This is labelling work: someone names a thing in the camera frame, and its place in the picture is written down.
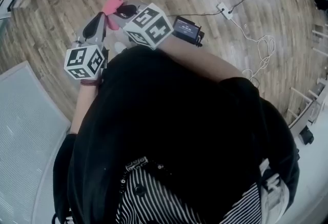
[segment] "pink object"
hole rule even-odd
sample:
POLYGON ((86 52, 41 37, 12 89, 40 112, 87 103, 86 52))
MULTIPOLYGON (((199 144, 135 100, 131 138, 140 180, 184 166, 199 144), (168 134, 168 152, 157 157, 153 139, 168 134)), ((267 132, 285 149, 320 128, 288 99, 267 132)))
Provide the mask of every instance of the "pink object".
MULTIPOLYGON (((117 11, 117 8, 119 8, 123 4, 123 0, 107 0, 104 7, 102 8, 102 12, 105 13, 105 15, 113 14, 117 11)), ((107 26, 112 30, 118 30, 119 26, 116 22, 110 20, 107 17, 107 26)))

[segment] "gray rug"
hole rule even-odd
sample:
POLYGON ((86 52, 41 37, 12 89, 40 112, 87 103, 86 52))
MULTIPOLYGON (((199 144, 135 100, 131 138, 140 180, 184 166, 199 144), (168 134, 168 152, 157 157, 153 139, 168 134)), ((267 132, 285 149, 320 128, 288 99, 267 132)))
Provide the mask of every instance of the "gray rug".
POLYGON ((0 75, 0 223, 50 223, 52 167, 70 123, 28 62, 0 75))

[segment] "black shirt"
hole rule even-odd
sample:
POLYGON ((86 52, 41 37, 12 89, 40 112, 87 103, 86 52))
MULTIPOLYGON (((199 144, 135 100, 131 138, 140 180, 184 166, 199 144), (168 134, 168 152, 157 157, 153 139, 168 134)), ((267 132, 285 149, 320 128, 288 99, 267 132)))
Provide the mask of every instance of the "black shirt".
POLYGON ((148 171, 207 223, 218 223, 269 158, 293 202, 296 147, 279 112, 245 78, 213 82, 160 50, 135 47, 109 62, 104 83, 77 136, 68 135, 54 165, 61 223, 114 223, 126 164, 146 156, 148 171))

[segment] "white shoe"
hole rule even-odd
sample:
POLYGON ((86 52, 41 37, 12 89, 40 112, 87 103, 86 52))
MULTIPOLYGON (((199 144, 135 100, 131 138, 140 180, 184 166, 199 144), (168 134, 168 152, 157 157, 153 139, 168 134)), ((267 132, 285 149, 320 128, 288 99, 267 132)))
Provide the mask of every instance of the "white shoe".
POLYGON ((114 48, 117 54, 121 54, 124 49, 127 49, 125 44, 123 44, 122 42, 116 42, 114 48))

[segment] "wooden floor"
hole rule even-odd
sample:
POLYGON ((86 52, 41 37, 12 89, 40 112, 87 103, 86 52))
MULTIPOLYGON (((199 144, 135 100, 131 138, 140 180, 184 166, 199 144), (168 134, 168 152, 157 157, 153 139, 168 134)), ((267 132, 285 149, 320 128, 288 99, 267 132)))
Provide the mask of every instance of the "wooden floor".
MULTIPOLYGON (((216 12, 216 5, 228 7, 240 0, 142 0, 154 2, 167 14, 216 12)), ((77 84, 63 71, 65 51, 85 20, 95 15, 105 0, 17 0, 13 16, 0 35, 0 72, 28 60, 41 83, 68 119, 72 118, 77 84)), ((240 29, 222 15, 192 16, 205 32, 200 50, 221 56, 240 70, 256 71, 259 56, 256 43, 246 40, 240 29)), ((299 101, 290 87, 306 93, 319 76, 327 58, 311 50, 312 29, 322 26, 325 15, 316 11, 313 0, 247 0, 234 10, 234 20, 246 35, 259 39, 275 37, 276 52, 260 71, 259 91, 285 115, 288 106, 297 111, 299 101)), ((111 49, 113 34, 107 39, 111 49)), ((267 55, 265 47, 261 54, 267 55)))

